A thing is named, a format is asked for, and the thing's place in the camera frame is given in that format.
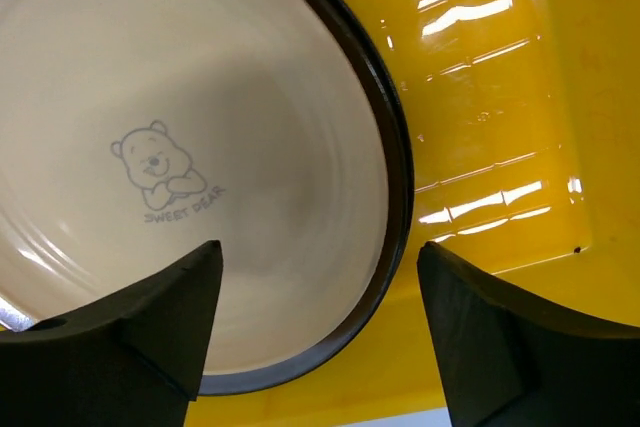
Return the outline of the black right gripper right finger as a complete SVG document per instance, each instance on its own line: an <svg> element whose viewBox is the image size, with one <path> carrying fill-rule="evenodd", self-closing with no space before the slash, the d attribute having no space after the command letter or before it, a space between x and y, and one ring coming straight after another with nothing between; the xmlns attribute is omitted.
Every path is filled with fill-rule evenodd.
<svg viewBox="0 0 640 427"><path fill-rule="evenodd" d="M454 426L636 426L639 330L561 306L438 243L417 270Z"/></svg>

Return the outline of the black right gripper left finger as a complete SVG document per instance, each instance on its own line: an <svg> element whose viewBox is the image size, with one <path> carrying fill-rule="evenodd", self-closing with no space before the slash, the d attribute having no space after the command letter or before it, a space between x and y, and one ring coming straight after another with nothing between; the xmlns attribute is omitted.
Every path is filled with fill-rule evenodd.
<svg viewBox="0 0 640 427"><path fill-rule="evenodd" d="M4 426L181 426L196 400L221 287L207 241L81 308L1 334Z"/></svg>

